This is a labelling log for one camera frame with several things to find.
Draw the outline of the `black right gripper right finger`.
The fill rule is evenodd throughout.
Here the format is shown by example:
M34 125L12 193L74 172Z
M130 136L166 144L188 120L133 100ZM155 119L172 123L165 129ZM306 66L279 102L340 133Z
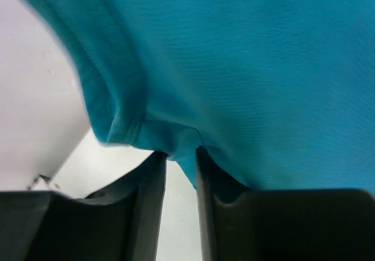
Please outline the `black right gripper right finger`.
M196 150L204 260L373 260L374 198L353 189L254 191Z

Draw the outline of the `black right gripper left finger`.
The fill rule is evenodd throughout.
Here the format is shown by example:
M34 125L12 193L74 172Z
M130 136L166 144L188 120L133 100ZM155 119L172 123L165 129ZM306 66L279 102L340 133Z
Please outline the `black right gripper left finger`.
M55 191L1 193L2 260L155 260L166 154L85 198Z

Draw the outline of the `teal t shirt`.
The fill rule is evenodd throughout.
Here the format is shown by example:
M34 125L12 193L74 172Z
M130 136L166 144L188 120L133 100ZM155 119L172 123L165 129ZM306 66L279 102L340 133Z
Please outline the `teal t shirt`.
M255 190L374 193L374 0L26 0L106 144L196 183L203 146Z

